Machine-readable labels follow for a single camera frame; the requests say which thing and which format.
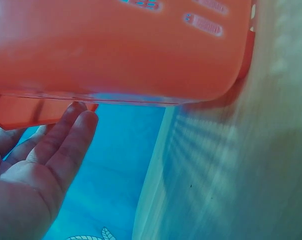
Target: wooden board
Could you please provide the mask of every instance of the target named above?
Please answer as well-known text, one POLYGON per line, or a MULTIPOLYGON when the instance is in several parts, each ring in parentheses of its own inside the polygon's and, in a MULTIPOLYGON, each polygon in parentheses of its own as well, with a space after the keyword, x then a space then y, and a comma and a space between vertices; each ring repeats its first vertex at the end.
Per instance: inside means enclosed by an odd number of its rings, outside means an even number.
POLYGON ((166 110, 134 240, 302 240, 302 0, 260 0, 257 21, 233 104, 166 110))

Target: orange plastic basket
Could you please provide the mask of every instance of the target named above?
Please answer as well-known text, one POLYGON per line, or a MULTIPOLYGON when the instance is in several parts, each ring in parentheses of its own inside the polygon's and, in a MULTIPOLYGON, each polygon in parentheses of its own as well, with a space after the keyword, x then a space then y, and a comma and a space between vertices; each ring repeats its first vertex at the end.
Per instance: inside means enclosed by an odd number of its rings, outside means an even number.
POLYGON ((0 126, 54 122, 74 100, 217 99, 249 69, 252 4, 0 0, 0 126))

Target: blue cloth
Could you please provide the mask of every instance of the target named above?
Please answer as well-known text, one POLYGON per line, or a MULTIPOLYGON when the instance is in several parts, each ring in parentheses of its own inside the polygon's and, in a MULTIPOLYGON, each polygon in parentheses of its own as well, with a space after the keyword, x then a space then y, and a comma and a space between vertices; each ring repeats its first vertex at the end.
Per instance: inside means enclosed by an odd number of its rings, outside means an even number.
MULTIPOLYGON (((74 236, 103 240, 132 238, 136 208, 164 110, 99 106, 93 142, 44 240, 74 236)), ((21 142, 35 131, 35 127, 29 128, 21 142)))

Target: cut-out slot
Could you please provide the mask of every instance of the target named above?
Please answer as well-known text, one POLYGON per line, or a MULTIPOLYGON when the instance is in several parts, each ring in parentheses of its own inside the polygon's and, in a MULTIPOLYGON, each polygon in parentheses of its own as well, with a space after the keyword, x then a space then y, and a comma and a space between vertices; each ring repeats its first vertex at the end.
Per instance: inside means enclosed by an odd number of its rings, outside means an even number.
POLYGON ((251 9, 251 19, 254 19, 255 16, 256 16, 256 5, 253 4, 251 9))

